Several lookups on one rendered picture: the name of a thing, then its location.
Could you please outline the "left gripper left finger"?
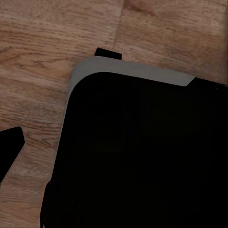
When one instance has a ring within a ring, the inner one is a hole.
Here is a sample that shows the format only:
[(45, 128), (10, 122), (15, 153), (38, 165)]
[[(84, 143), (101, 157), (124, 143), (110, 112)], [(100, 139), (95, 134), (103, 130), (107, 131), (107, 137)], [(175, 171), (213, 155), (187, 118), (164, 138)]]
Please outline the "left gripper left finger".
[(20, 126), (0, 132), (0, 183), (25, 144)]

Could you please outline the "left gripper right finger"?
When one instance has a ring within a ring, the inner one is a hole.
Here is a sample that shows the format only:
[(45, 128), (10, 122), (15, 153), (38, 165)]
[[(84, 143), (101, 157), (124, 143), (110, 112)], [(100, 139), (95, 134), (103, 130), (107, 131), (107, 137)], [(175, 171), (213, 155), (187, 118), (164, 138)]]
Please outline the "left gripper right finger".
[(228, 128), (217, 127), (213, 137), (213, 144), (228, 165)]

